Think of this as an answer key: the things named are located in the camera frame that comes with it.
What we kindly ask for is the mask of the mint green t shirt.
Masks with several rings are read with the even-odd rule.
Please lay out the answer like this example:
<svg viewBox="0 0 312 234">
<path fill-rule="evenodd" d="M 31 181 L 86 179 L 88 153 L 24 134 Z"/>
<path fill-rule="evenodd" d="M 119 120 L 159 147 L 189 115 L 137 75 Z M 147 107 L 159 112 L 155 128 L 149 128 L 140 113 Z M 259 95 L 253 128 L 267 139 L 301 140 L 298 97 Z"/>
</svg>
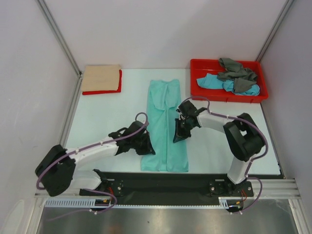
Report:
<svg viewBox="0 0 312 234">
<path fill-rule="evenodd" d="M 174 143 L 176 109 L 181 103 L 179 80 L 152 80 L 147 96 L 148 131 L 155 155 L 141 159 L 141 170 L 150 172 L 189 171 L 186 142 Z"/>
</svg>

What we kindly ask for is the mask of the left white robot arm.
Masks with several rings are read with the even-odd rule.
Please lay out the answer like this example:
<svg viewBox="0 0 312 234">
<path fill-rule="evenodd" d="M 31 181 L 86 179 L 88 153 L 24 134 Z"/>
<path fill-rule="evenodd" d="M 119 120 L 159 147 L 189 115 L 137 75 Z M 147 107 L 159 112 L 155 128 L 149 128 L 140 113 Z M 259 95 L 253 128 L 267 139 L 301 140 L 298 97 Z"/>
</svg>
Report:
<svg viewBox="0 0 312 234">
<path fill-rule="evenodd" d="M 79 189 L 80 195 L 102 195 L 110 183 L 100 169 L 82 170 L 88 163 L 105 157 L 135 150 L 139 156 L 155 155 L 147 126 L 136 120 L 126 128 L 110 133 L 103 140 L 69 150 L 60 144 L 53 146 L 35 169 L 36 187 L 55 197 L 68 189 Z"/>
</svg>

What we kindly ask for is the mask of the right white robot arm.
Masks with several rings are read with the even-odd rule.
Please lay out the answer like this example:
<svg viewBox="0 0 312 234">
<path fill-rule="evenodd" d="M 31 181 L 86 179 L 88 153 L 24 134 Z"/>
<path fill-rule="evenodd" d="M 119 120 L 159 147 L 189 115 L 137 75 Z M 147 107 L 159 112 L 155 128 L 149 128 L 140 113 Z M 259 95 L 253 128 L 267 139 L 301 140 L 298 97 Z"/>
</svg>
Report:
<svg viewBox="0 0 312 234">
<path fill-rule="evenodd" d="M 242 113 L 236 117 L 210 111 L 209 106 L 196 108 L 188 99 L 176 110 L 175 135 L 173 143 L 191 137 L 194 128 L 209 128 L 224 133 L 234 156 L 227 173 L 225 191 L 237 195 L 242 191 L 242 182 L 248 178 L 251 165 L 255 160 L 268 153 L 268 141 L 259 130 L 252 117 Z"/>
</svg>

